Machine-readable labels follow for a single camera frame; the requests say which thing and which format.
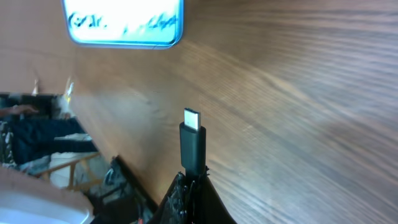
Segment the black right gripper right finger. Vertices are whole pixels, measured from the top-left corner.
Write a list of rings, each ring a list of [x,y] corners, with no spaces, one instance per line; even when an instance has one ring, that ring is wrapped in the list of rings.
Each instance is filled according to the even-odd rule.
[[[193,191],[192,223],[196,224],[236,224],[229,214],[207,172],[195,181]]]

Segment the blue Samsung Galaxy smartphone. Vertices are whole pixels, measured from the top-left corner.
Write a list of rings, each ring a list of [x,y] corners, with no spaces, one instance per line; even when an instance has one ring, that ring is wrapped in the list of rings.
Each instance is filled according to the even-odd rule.
[[[78,45],[168,49],[183,35],[183,0],[62,0],[62,6]]]

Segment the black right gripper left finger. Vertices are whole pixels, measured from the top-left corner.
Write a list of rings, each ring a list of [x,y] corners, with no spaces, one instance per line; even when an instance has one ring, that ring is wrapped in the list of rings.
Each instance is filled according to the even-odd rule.
[[[165,197],[147,224],[186,224],[190,215],[190,202],[195,182],[179,172],[173,179]]]

